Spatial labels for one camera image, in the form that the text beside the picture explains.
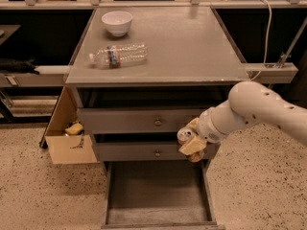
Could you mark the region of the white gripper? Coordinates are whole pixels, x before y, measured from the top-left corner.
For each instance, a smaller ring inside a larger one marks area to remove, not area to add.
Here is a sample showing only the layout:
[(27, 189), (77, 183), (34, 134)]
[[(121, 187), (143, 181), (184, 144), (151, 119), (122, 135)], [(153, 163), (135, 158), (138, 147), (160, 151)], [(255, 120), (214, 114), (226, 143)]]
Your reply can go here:
[(187, 124), (186, 127), (197, 132), (200, 137), (179, 138), (178, 142), (181, 144), (179, 151), (181, 153), (184, 155), (191, 155), (195, 152), (204, 150), (206, 148), (206, 142), (216, 144), (220, 143), (226, 137), (226, 135), (218, 131), (213, 124), (213, 113), (214, 108), (210, 107), (203, 111), (199, 118), (194, 118)]

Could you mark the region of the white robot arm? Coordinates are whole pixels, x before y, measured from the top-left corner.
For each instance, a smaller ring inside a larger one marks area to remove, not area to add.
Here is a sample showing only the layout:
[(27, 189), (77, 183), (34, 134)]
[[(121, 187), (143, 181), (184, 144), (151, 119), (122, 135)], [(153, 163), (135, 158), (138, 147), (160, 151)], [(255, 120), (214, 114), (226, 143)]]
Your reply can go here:
[(179, 151), (190, 161), (204, 157), (208, 144), (218, 144), (235, 130), (269, 124), (307, 145), (307, 109), (288, 103), (255, 81), (235, 84), (228, 99), (210, 107), (177, 132)]

